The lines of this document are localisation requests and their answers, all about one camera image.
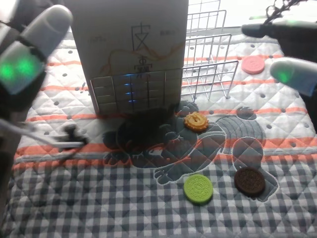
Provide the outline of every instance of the chocolate sandwich cookie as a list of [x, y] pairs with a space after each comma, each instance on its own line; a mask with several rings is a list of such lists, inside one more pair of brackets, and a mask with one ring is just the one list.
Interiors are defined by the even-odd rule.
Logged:
[[241, 193], [248, 197], [257, 197], [265, 189], [264, 176], [252, 167], [239, 169], [234, 175], [234, 184]]

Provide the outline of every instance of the yellow cookie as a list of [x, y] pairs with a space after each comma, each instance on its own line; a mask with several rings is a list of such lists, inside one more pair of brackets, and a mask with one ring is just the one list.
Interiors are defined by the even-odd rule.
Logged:
[[194, 112], [185, 117], [185, 126], [194, 132], [203, 132], [208, 127], [208, 120], [203, 114]]

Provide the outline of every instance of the checkered fabric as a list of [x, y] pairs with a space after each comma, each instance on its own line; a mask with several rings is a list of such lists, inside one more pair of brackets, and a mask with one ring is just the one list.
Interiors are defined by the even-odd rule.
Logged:
[[[270, 77], [269, 65], [281, 54], [272, 39], [233, 36], [228, 56], [241, 63], [244, 56], [259, 55], [266, 69], [251, 76], [239, 66], [229, 99], [214, 92], [207, 100], [201, 93], [197, 109], [183, 105], [182, 112], [207, 115], [206, 133], [193, 135], [184, 130], [183, 118], [175, 116], [161, 128], [162, 138], [151, 138], [167, 144], [165, 149], [136, 154], [127, 152], [131, 142], [118, 133], [129, 127], [123, 119], [96, 118], [68, 35], [50, 59], [48, 77], [27, 121], [52, 136], [75, 122], [90, 143], [76, 158], [58, 165], [64, 152], [22, 137], [9, 182], [3, 236], [316, 238], [317, 137], [298, 92]], [[265, 177], [264, 195], [256, 199], [234, 185], [237, 169], [248, 164]], [[209, 203], [197, 206], [185, 198], [183, 184], [190, 174], [212, 181]]]

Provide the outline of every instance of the gingham pattern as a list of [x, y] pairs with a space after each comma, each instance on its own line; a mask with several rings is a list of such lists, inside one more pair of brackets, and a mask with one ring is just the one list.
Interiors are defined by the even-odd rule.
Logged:
[[[229, 56], [257, 54], [271, 56], [281, 52], [272, 39], [232, 38]], [[73, 40], [63, 41], [52, 60], [78, 60]], [[271, 62], [272, 59], [267, 58], [266, 66], [269, 67]], [[269, 79], [268, 70], [257, 75], [257, 78]], [[242, 82], [253, 79], [240, 68], [235, 77], [236, 81]], [[44, 87], [57, 85], [76, 89], [41, 91], [29, 111], [28, 119], [57, 114], [67, 116], [67, 121], [70, 121], [75, 119], [68, 115], [93, 114], [88, 92], [81, 92], [83, 82], [80, 65], [49, 68]], [[236, 110], [241, 106], [254, 110], [304, 107], [295, 91], [275, 83], [235, 85], [228, 100], [222, 92], [212, 95], [210, 101], [206, 101], [204, 94], [199, 94], [196, 99], [200, 110], [210, 112], [210, 122], [220, 117], [213, 115], [219, 109]], [[32, 124], [40, 131], [49, 131], [50, 135], [54, 135], [67, 121], [39, 120]], [[86, 132], [91, 143], [102, 143], [103, 133], [109, 127], [117, 128], [122, 120], [109, 120], [108, 124], [99, 119], [78, 119], [75, 122]], [[44, 151], [40, 154], [32, 154], [33, 146], [40, 144], [23, 137], [9, 182], [3, 236], [317, 237], [317, 150], [310, 140], [304, 143], [297, 139], [316, 137], [308, 115], [304, 112], [270, 113], [258, 115], [257, 122], [267, 139], [282, 138], [265, 148], [261, 163], [261, 169], [277, 181], [277, 186], [267, 184], [268, 188], [276, 189], [275, 193], [265, 202], [239, 193], [234, 186], [236, 168], [230, 156], [220, 156], [197, 171], [213, 182], [212, 200], [204, 206], [195, 206], [185, 198], [183, 184], [188, 175], [160, 185], [155, 179], [154, 169], [89, 163], [96, 159], [105, 161], [105, 153], [97, 152], [80, 153], [78, 158], [81, 161], [70, 161], [57, 167], [52, 161], [63, 156], [63, 153], [52, 154], [51, 149], [46, 151], [43, 147]], [[292, 143], [302, 145], [287, 146], [283, 142], [286, 139], [293, 139]]]

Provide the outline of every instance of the metal wire basket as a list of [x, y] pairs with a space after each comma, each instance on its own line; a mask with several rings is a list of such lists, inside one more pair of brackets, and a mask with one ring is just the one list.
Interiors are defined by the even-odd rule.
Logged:
[[[200, 0], [203, 4], [220, 1]], [[184, 67], [159, 72], [109, 76], [92, 80], [98, 114], [133, 113], [169, 107], [180, 100], [209, 100], [222, 91], [228, 98], [238, 61], [227, 61], [231, 35], [222, 34], [225, 10], [188, 14]]]

